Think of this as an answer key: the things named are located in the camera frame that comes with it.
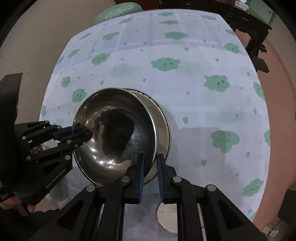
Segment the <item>person's left hand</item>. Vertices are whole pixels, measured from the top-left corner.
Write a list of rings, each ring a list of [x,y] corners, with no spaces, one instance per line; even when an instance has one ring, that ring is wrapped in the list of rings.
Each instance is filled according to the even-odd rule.
[[[14,196],[14,197],[12,197],[10,199],[7,199],[4,202],[1,202],[0,206],[4,210],[9,210],[9,209],[12,209],[12,208],[16,208],[16,206],[21,204],[21,203],[22,203],[22,201],[17,196]],[[29,213],[33,213],[35,208],[36,208],[35,205],[28,205],[27,206],[27,209],[28,209]]]

